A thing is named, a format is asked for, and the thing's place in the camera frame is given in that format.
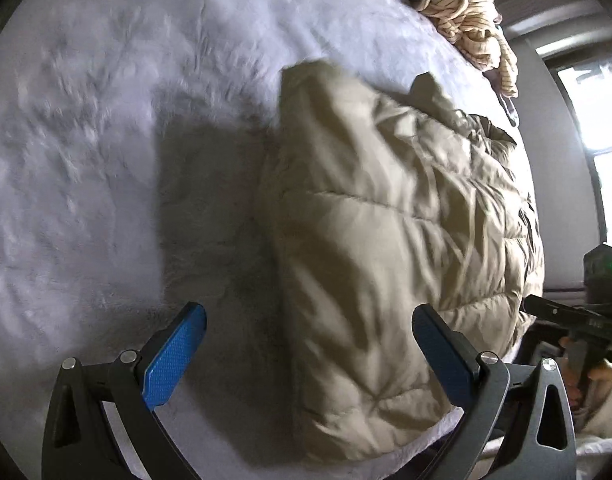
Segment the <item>white sleeved right forearm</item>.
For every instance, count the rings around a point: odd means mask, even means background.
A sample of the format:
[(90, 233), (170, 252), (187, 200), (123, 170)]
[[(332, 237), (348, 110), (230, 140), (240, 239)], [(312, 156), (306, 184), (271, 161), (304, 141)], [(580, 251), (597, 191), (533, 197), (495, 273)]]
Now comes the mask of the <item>white sleeved right forearm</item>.
[(576, 434), (577, 479), (593, 479), (612, 455), (612, 391)]

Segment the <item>person's right hand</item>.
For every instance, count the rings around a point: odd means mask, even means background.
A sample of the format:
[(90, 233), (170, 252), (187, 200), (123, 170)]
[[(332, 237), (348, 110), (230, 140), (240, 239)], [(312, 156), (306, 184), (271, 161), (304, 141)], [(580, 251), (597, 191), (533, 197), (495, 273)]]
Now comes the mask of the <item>person's right hand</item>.
[(586, 396), (579, 389), (578, 375), (569, 368), (566, 356), (558, 359), (557, 363), (563, 377), (570, 408), (577, 411), (586, 406), (590, 412), (597, 411), (612, 392), (612, 363), (604, 360), (588, 373), (590, 385), (594, 387), (590, 401), (586, 401)]

